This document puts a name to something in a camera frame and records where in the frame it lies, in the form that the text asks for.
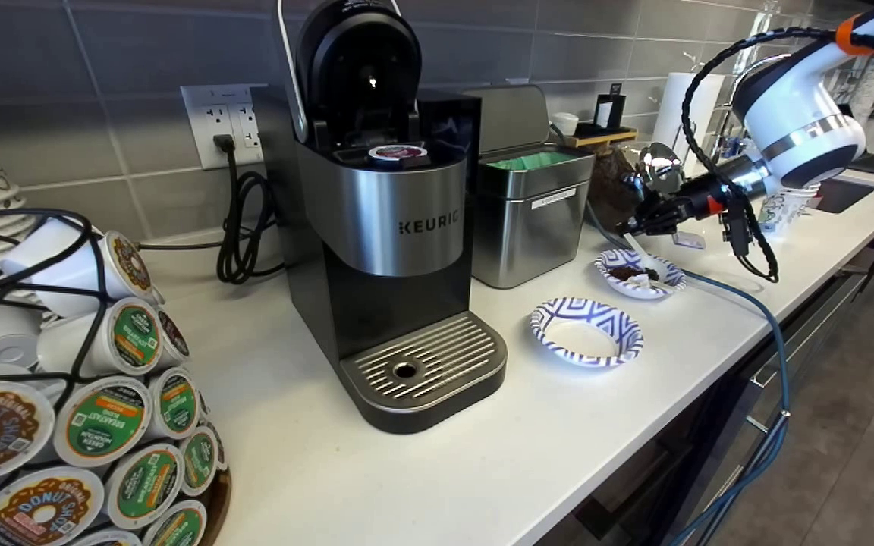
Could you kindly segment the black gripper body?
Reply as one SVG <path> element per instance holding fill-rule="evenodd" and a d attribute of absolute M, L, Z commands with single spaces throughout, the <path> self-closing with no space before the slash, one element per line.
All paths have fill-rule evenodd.
<path fill-rule="evenodd" d="M 688 218 L 733 212 L 745 204 L 742 186 L 720 177 L 695 177 L 676 195 L 646 193 L 636 210 L 631 229 L 638 233 L 673 233 Z"/>

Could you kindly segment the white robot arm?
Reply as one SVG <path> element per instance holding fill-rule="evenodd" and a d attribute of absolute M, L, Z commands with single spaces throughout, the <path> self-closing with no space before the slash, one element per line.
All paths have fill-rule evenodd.
<path fill-rule="evenodd" d="M 742 50 L 803 40 L 803 50 L 751 71 L 733 94 L 733 113 L 751 152 L 720 165 L 692 129 L 692 103 L 720 65 Z M 718 51 L 684 88 L 681 135 L 705 174 L 686 187 L 646 193 L 626 233 L 670 233 L 686 218 L 736 216 L 759 226 L 751 202 L 777 187 L 809 187 L 850 166 L 865 152 L 865 129 L 840 110 L 825 79 L 852 59 L 874 59 L 874 5 L 834 29 L 773 29 Z"/>

